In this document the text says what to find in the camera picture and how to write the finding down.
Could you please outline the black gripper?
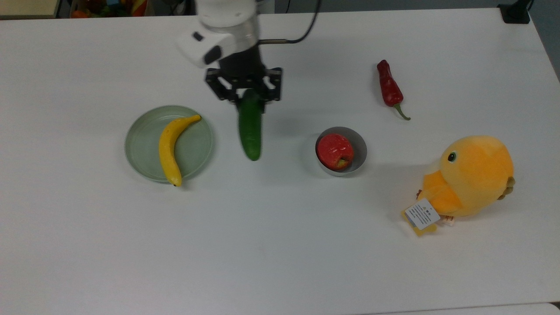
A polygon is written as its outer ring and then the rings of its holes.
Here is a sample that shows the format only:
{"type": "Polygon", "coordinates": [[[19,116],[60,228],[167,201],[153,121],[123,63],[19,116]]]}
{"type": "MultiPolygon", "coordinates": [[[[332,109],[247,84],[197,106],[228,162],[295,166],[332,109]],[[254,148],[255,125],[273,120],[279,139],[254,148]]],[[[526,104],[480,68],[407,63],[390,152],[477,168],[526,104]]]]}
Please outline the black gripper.
{"type": "Polygon", "coordinates": [[[256,88],[262,92],[262,113],[272,102],[282,100],[284,70],[281,67],[266,69],[258,45],[236,52],[218,62],[220,68],[206,69],[205,81],[220,100],[238,103],[237,90],[256,88]]]}

